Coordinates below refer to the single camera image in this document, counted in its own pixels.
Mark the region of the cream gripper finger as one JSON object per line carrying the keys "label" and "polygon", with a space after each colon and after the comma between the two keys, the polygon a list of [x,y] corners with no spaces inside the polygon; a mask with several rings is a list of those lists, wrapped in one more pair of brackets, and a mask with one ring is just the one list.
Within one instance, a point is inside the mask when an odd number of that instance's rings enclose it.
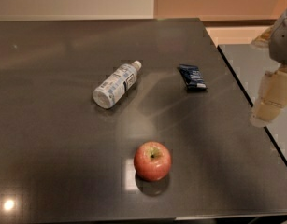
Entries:
{"label": "cream gripper finger", "polygon": [[255,127],[270,124],[287,106],[287,65],[276,71],[266,71],[259,87],[258,97],[251,110],[250,122]]}

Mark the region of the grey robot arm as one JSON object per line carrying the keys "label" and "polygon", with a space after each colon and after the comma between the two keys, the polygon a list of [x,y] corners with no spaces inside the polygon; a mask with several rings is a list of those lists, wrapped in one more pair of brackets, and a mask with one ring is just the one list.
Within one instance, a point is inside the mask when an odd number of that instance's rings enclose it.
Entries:
{"label": "grey robot arm", "polygon": [[269,57],[280,67],[274,72],[266,71],[261,80],[250,117],[255,127],[267,126],[287,106],[287,8],[273,25],[268,48]]}

